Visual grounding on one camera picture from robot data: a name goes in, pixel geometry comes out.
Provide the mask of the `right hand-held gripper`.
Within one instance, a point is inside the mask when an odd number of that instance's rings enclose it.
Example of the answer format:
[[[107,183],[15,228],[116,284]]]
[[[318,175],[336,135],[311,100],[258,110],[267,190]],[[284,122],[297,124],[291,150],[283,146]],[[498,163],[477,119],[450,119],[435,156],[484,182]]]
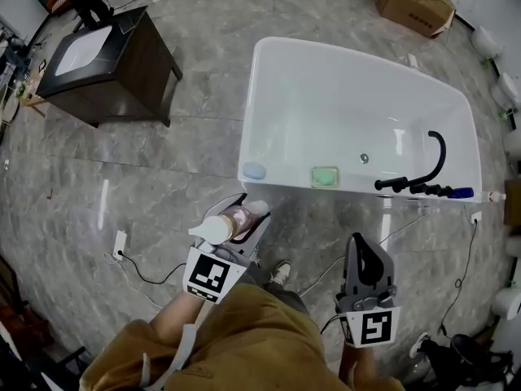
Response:
[[[355,291],[359,282],[376,289],[391,286],[394,262],[380,244],[355,232],[345,250],[344,290]],[[397,288],[392,285],[379,294],[371,292],[362,298],[338,294],[335,311],[347,345],[368,348],[395,341],[401,308],[395,305]]]

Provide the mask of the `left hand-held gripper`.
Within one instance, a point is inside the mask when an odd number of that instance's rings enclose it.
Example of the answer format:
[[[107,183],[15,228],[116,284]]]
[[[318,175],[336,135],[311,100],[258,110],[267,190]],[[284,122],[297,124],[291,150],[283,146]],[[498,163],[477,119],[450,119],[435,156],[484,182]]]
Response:
[[[246,192],[226,197],[208,209],[203,219],[242,205],[246,198]],[[258,244],[270,221],[271,213],[267,213],[258,218],[249,230],[220,245],[196,237],[183,274],[183,291],[219,304],[250,266],[252,255],[258,251]]]

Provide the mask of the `white bathtub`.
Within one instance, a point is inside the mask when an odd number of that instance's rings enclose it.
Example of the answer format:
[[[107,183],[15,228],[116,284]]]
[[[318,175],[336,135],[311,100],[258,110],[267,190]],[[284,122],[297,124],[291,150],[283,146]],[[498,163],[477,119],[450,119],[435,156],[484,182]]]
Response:
[[[440,145],[440,173],[428,183],[440,196],[377,191],[376,180],[429,174]],[[362,164],[360,154],[369,158]],[[245,162],[266,167],[265,179],[243,176]],[[340,183],[310,185],[316,166],[335,166]],[[255,46],[247,90],[237,177],[245,183],[345,191],[411,200],[478,203],[483,191],[475,122],[465,95],[442,81],[387,59],[343,47],[266,37]],[[449,199],[471,187],[471,199]]]

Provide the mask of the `person's right forearm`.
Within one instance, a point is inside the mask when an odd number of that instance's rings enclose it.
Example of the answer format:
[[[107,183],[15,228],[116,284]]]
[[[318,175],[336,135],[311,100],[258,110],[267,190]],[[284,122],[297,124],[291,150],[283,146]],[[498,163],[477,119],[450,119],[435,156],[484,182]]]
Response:
[[[352,389],[375,380],[377,373],[372,349],[354,348],[344,343],[338,377]]]

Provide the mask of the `person's left forearm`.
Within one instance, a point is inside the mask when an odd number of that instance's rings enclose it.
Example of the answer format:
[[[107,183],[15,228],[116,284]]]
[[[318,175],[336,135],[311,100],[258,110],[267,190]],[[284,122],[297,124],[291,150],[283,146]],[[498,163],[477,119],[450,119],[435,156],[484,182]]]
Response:
[[[150,326],[160,342],[175,346],[182,337],[183,327],[195,323],[205,301],[188,292],[172,299],[151,321]]]

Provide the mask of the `black bathtub faucet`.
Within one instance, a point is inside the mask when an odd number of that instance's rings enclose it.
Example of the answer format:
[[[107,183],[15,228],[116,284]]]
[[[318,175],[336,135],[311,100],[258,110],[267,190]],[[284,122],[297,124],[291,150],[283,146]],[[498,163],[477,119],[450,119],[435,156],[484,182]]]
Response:
[[[439,184],[428,185],[428,183],[432,181],[443,169],[447,154],[446,142],[443,136],[434,130],[429,130],[427,132],[427,136],[430,138],[434,138],[440,145],[439,159],[436,163],[435,168],[429,174],[412,180],[409,180],[407,177],[392,178],[387,180],[376,180],[374,182],[374,188],[377,191],[381,191],[384,188],[390,187],[395,193],[400,193],[406,188],[408,188],[409,192],[412,195],[426,194],[428,196],[440,196],[443,192],[446,192],[446,190],[442,188]]]

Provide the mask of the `person's right shoe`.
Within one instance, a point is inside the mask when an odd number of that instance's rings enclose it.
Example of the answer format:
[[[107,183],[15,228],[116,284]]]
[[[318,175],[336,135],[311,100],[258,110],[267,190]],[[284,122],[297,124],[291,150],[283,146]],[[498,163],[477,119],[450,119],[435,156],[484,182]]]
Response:
[[[266,288],[284,289],[291,273],[291,268],[292,264],[290,261],[280,261],[270,272],[269,281],[266,284]]]

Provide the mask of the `green soap dish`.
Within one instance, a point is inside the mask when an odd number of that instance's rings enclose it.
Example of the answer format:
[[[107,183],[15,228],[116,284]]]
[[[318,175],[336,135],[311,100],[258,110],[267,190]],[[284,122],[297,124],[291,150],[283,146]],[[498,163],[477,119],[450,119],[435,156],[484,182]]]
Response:
[[[310,185],[313,188],[335,188],[340,183],[340,172],[335,166],[316,166],[310,171]]]

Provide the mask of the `person's grey trousers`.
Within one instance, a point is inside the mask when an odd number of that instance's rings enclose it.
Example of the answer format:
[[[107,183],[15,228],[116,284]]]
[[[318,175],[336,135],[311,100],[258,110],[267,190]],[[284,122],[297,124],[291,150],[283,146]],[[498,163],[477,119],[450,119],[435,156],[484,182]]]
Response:
[[[270,270],[263,270],[257,263],[252,262],[250,266],[245,270],[238,283],[256,285],[257,287],[265,290],[274,297],[278,298],[280,301],[290,306],[294,310],[309,315],[306,305],[296,292],[286,290],[285,287],[284,289],[266,288],[266,284],[269,281],[270,272],[275,266],[273,266]]]

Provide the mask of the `green soap bar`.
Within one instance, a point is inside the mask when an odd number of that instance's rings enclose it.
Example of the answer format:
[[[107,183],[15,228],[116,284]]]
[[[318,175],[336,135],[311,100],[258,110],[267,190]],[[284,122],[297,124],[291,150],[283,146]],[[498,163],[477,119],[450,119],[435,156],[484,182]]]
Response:
[[[313,169],[313,184],[320,187],[333,187],[337,184],[337,171],[328,168]]]

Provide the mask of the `person's tan shirt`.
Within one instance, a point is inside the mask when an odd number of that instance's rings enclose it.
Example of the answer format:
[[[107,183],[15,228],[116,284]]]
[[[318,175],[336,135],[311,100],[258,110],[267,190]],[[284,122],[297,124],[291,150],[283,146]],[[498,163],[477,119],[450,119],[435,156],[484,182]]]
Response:
[[[150,321],[124,327],[90,364],[80,391],[405,391],[377,371],[352,389],[326,365],[312,319],[256,285],[238,283],[175,346]]]

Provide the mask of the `brown cabinet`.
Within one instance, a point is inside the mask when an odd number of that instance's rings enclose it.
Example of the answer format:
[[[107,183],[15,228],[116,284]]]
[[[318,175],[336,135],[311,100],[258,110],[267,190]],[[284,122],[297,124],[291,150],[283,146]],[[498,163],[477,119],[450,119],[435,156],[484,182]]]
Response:
[[[521,178],[505,180],[504,223],[513,228],[521,227]]]

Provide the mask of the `dark wooden vanity cabinet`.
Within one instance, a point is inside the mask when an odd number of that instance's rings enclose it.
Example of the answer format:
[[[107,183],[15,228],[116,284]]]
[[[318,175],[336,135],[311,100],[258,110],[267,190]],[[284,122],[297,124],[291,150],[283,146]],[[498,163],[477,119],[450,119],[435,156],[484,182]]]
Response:
[[[64,37],[36,94],[93,127],[119,121],[169,126],[162,102],[171,76],[181,80],[182,70],[139,7]]]

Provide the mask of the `light wooden table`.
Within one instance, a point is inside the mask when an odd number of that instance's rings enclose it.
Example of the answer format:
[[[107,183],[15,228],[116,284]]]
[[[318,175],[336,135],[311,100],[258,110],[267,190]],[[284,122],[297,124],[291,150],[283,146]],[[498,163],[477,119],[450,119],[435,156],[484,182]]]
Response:
[[[40,81],[40,77],[30,77],[24,83],[24,92],[20,96],[19,106],[21,108],[31,108],[39,116],[45,117],[46,114],[39,107],[46,101],[37,95],[37,88]]]

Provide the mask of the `cardboard box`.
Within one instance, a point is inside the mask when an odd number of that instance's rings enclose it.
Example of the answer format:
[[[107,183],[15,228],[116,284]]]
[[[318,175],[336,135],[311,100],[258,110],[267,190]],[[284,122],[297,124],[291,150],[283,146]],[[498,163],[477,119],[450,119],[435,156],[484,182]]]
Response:
[[[456,9],[451,0],[374,0],[379,14],[424,37],[449,29]]]

